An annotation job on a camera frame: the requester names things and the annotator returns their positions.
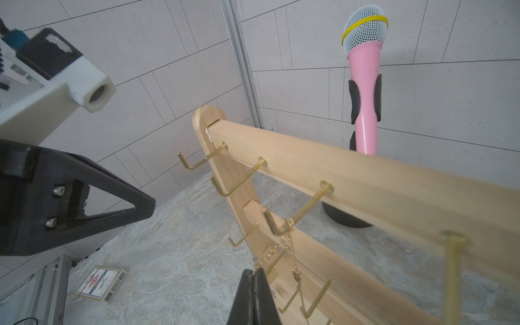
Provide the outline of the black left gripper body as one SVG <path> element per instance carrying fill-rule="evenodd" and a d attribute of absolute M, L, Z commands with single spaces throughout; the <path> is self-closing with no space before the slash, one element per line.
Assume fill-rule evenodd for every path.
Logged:
<path fill-rule="evenodd" d="M 87 159 L 1 141 L 1 255 L 35 255 L 87 236 Z"/>

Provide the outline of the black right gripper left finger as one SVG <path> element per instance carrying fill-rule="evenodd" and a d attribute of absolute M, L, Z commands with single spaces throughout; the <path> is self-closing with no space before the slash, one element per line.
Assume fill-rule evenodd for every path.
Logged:
<path fill-rule="evenodd" d="M 253 270 L 246 269 L 242 273 L 227 325 L 259 324 L 258 284 L 256 273 Z"/>

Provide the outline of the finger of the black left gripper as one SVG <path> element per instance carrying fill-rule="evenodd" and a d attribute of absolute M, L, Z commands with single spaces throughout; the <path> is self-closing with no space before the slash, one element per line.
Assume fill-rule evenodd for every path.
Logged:
<path fill-rule="evenodd" d="M 69 161 L 74 177 L 69 198 L 70 234 L 98 234 L 148 219 L 153 215 L 156 204 L 153 197 L 88 158 L 70 156 Z M 92 186 L 117 196 L 134 207 L 88 217 L 85 215 L 85 201 Z"/>

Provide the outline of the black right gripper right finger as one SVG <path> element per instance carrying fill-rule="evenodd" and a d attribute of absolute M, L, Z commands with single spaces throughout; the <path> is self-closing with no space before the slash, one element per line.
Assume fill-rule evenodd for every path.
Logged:
<path fill-rule="evenodd" d="M 263 268 L 253 277 L 253 318 L 256 325 L 282 325 Z"/>

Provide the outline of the wooden jewelry display stand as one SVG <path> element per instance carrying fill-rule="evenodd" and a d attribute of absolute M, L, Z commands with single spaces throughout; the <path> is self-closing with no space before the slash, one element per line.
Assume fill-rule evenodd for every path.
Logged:
<path fill-rule="evenodd" d="M 230 324 L 459 324 L 463 268 L 519 288 L 517 190 L 233 123 L 216 106 L 192 125 L 256 259 Z M 318 204 L 442 255 L 442 318 L 299 230 Z"/>

